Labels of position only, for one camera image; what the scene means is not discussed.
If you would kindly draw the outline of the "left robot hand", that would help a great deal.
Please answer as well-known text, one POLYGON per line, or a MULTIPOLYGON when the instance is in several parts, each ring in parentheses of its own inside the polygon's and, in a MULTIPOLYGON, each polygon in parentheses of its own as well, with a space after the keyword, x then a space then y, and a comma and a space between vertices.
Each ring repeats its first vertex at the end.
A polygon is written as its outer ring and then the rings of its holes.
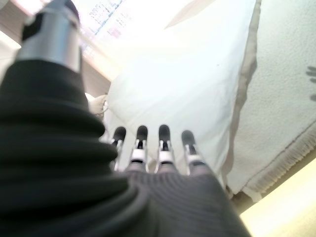
POLYGON ((182 142, 189 168, 173 161, 170 130, 159 128, 155 173, 146 167, 147 128, 137 131, 127 169, 88 108, 79 13, 53 0, 23 28, 22 47, 0 85, 0 234, 3 237, 247 237, 194 135, 182 142))

